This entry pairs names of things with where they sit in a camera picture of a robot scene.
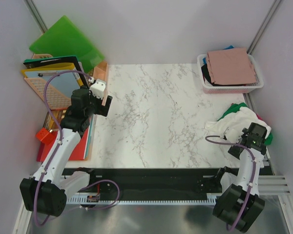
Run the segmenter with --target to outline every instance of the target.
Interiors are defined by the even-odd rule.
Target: pink basket
[[[248,84],[244,86],[225,86],[225,87],[214,87],[209,86],[204,83],[204,77],[201,70],[201,67],[204,65],[203,58],[206,58],[206,54],[199,55],[197,57],[197,65],[199,68],[199,79],[201,80],[203,91],[206,94],[246,94],[254,89],[259,89],[264,86],[263,75],[258,67],[258,64],[255,62],[254,57],[252,55],[248,55],[250,62],[254,65],[254,71],[256,75],[256,83]]]

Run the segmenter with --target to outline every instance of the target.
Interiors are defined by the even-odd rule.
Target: cable
[[[220,137],[220,136],[207,136],[207,137],[205,137],[205,140],[207,140],[207,141],[210,142],[210,143],[218,144],[218,145],[233,145],[233,146],[238,146],[238,147],[241,147],[241,148],[247,150],[247,151],[250,153],[251,158],[252,158],[252,160],[253,160],[253,169],[252,169],[252,174],[251,174],[250,183],[253,184],[253,182],[254,182],[254,178],[255,178],[255,173],[256,173],[256,162],[255,162],[255,156],[254,156],[253,152],[252,152],[248,147],[246,147],[246,146],[244,146],[244,145],[241,145],[241,144],[238,144],[238,143],[227,143],[227,142],[213,141],[213,140],[210,140],[210,139],[209,139],[209,138],[211,138],[211,137]],[[245,208],[246,208],[246,205],[247,205],[247,203],[248,203],[248,200],[249,200],[249,198],[250,198],[251,188],[252,188],[252,187],[249,185],[249,186],[248,186],[248,190],[247,190],[247,192],[246,192],[245,199],[244,199],[243,204],[242,204],[242,207],[241,207],[241,209],[240,209],[240,211],[239,211],[239,213],[238,213],[238,216],[236,217],[235,221],[233,222],[232,226],[229,228],[228,223],[226,223],[226,229],[227,229],[227,231],[232,232],[232,231],[235,229],[237,223],[239,222],[239,220],[240,220],[240,218],[241,218],[241,216],[242,216],[242,214],[243,214],[243,212],[244,212],[244,210],[245,210]]]
[[[91,79],[91,76],[88,75],[87,73],[85,72],[81,72],[81,71],[75,71],[75,70],[69,70],[69,71],[63,71],[63,72],[59,72],[55,75],[53,75],[45,84],[44,86],[44,90],[43,90],[43,98],[44,98],[44,103],[45,103],[45,106],[47,107],[47,110],[49,112],[49,114],[51,115],[51,117],[53,118],[55,124],[57,125],[58,129],[59,129],[59,132],[60,132],[60,139],[59,139],[59,142],[58,144],[56,145],[54,151],[52,152],[51,154],[51,157],[50,159],[47,161],[45,167],[44,167],[44,172],[41,173],[41,176],[39,178],[39,181],[38,181],[38,184],[37,184],[37,187],[36,187],[36,190],[35,190],[35,197],[34,197],[34,220],[35,220],[35,224],[38,226],[38,227],[42,227],[46,222],[47,220],[49,219],[49,215],[45,218],[45,220],[40,224],[38,222],[38,216],[37,216],[37,201],[38,201],[38,194],[39,194],[39,188],[41,186],[41,183],[42,183],[42,180],[43,180],[43,177],[45,175],[45,172],[47,171],[52,159],[54,158],[54,155],[55,153],[57,152],[59,146],[61,145],[61,141],[63,139],[63,130],[60,126],[60,123],[57,121],[57,119],[55,118],[55,116],[53,115],[50,107],[49,107],[49,104],[48,104],[48,101],[47,101],[47,88],[48,88],[48,85],[50,84],[50,82],[55,78],[55,77],[58,77],[64,73],[79,73],[79,74],[82,74],[86,77],[88,77],[89,79]]]
[[[97,184],[99,185],[102,182],[109,182],[109,183],[114,184],[115,187],[116,187],[116,189],[117,189],[117,197],[115,198],[115,200],[111,204],[109,204],[107,206],[100,207],[100,208],[95,208],[95,209],[94,208],[87,208],[87,210],[105,210],[105,209],[108,209],[108,208],[112,207],[118,201],[118,199],[120,197],[120,193],[121,193],[120,188],[119,188],[118,184],[115,181],[110,180],[110,179],[102,179],[102,180],[99,180],[99,181],[97,181],[97,182],[95,182],[93,184],[90,184],[87,187],[82,188],[80,190],[88,189],[88,188],[93,187],[93,186],[95,186]],[[69,213],[69,212],[71,212],[71,211],[73,211],[73,210],[75,210],[77,208],[84,208],[84,209],[86,209],[86,207],[75,206],[75,207],[69,209],[68,211],[64,211],[61,215],[67,214],[67,213]],[[52,217],[52,218],[49,218],[48,221],[52,221],[52,220],[57,219],[57,218],[58,217]]]
[[[102,179],[102,180],[99,180],[99,181],[97,181],[97,182],[95,182],[95,183],[93,183],[93,184],[88,185],[87,187],[82,188],[81,190],[88,189],[88,188],[90,188],[90,187],[92,187],[92,186],[95,186],[95,185],[97,185],[97,184],[99,184],[99,183],[102,183],[102,182],[110,182],[110,183],[112,183],[112,184],[115,185],[115,187],[116,187],[116,189],[117,189],[117,197],[116,197],[116,199],[115,199],[111,204],[109,204],[109,205],[107,205],[107,206],[104,206],[104,207],[93,207],[93,208],[87,208],[87,210],[105,210],[105,209],[107,209],[107,208],[112,207],[112,206],[118,201],[119,196],[120,196],[120,194],[121,194],[121,191],[120,191],[120,189],[119,189],[118,184],[117,184],[116,182],[114,182],[113,180],[110,180],[110,179]]]

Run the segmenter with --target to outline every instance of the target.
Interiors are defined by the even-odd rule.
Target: metal floor
[[[277,196],[265,197],[265,209],[247,234],[288,234]],[[75,209],[27,234],[221,234],[225,224],[207,206],[118,205],[109,210]]]

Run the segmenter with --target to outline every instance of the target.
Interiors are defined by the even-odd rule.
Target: red board
[[[86,148],[87,148],[88,131],[89,131],[89,128],[87,128],[82,139],[76,145],[71,156],[69,157],[69,161],[79,161],[79,160],[86,159],[87,155],[85,155],[85,153],[86,153]],[[52,134],[55,136],[55,138],[50,144],[45,145],[45,144],[41,143],[39,151],[38,151],[38,155],[37,155],[37,162],[43,162],[46,159],[49,151],[51,150],[52,145],[55,142],[55,139],[56,139],[58,132],[52,132]]]

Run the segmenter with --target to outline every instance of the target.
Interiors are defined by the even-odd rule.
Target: blue cloth
[[[233,49],[234,47],[232,45],[228,46],[227,48],[225,48],[224,50],[229,50],[229,49]]]

